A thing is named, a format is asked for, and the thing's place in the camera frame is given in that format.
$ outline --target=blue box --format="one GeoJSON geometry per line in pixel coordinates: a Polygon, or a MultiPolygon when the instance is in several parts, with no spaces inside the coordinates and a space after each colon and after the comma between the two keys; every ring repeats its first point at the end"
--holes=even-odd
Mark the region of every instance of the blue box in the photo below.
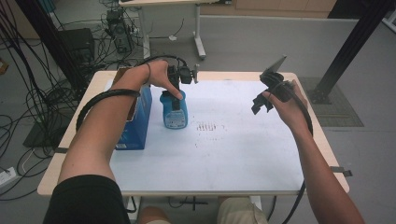
{"type": "MultiPolygon", "coordinates": [[[[113,83],[117,82],[128,69],[120,68],[113,83]]],[[[145,148],[151,103],[151,89],[148,85],[144,85],[140,89],[140,97],[137,97],[131,106],[124,130],[116,144],[116,150],[141,150],[145,148]]]]}

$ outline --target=bottle label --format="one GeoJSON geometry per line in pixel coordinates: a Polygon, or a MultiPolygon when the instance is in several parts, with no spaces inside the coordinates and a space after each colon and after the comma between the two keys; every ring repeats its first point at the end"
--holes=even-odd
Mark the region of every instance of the bottle label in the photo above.
{"type": "Polygon", "coordinates": [[[165,125],[170,129],[186,127],[186,116],[183,110],[173,110],[165,116],[165,125]]]}

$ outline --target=finger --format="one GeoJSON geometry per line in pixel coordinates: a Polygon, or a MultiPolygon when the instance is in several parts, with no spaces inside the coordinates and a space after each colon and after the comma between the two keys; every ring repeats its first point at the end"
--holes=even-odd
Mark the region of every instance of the finger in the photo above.
{"type": "Polygon", "coordinates": [[[167,83],[165,86],[166,88],[172,95],[174,95],[177,99],[182,100],[183,95],[181,94],[180,91],[178,91],[171,83],[167,83]]]}
{"type": "Polygon", "coordinates": [[[273,105],[278,105],[281,102],[269,91],[263,91],[262,95],[273,105]]]}

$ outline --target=white desk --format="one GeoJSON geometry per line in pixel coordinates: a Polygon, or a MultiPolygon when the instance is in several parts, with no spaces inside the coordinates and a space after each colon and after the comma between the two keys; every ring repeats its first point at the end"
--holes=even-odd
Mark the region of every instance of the white desk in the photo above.
{"type": "MultiPolygon", "coordinates": [[[[206,57],[204,45],[202,44],[200,36],[200,4],[202,3],[214,3],[219,0],[133,0],[129,2],[121,2],[121,7],[134,7],[137,9],[140,21],[140,30],[143,36],[143,58],[148,58],[150,56],[149,47],[149,35],[146,31],[145,17],[147,16],[145,10],[157,7],[160,11],[163,11],[165,7],[175,6],[175,5],[195,5],[195,11],[193,17],[195,18],[195,31],[193,32],[195,45],[198,49],[198,54],[201,59],[206,57]]],[[[177,14],[180,11],[169,11],[168,14],[177,14]]]]}
{"type": "MultiPolygon", "coordinates": [[[[75,134],[79,110],[104,90],[115,73],[102,71],[95,74],[59,147],[69,146],[75,134]]],[[[153,88],[146,148],[115,151],[110,163],[122,194],[296,194],[303,182],[303,175],[289,129],[275,110],[267,114],[263,108],[256,116],[250,110],[252,99],[265,89],[259,81],[259,74],[200,72],[200,83],[181,85],[187,93],[190,119],[188,127],[182,130],[163,127],[163,109],[159,102],[161,89],[153,88]]],[[[283,75],[288,80],[297,78],[291,73],[283,75]]],[[[310,106],[308,110],[320,151],[330,166],[338,166],[318,119],[310,106]]],[[[39,194],[51,195],[64,155],[54,155],[38,186],[39,194]]],[[[335,176],[348,191],[344,176],[335,176]]]]}

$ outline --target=leg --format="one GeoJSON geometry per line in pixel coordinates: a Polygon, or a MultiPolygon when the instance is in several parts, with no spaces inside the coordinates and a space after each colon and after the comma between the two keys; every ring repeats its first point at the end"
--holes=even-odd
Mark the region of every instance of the leg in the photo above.
{"type": "Polygon", "coordinates": [[[265,214],[249,197],[219,197],[218,224],[268,224],[265,214]]]}
{"type": "Polygon", "coordinates": [[[146,59],[150,56],[149,35],[146,33],[145,13],[142,7],[137,8],[137,14],[139,15],[140,31],[142,32],[143,37],[143,58],[146,59]]]}
{"type": "Polygon", "coordinates": [[[201,6],[199,4],[195,5],[195,32],[194,34],[194,40],[195,40],[195,45],[197,46],[198,49],[198,54],[201,59],[204,59],[206,57],[204,45],[202,44],[202,40],[200,37],[200,10],[201,6]]]}
{"type": "Polygon", "coordinates": [[[153,221],[161,221],[159,222],[161,224],[171,223],[165,212],[158,207],[149,206],[140,211],[138,224],[147,224],[153,221]]]}

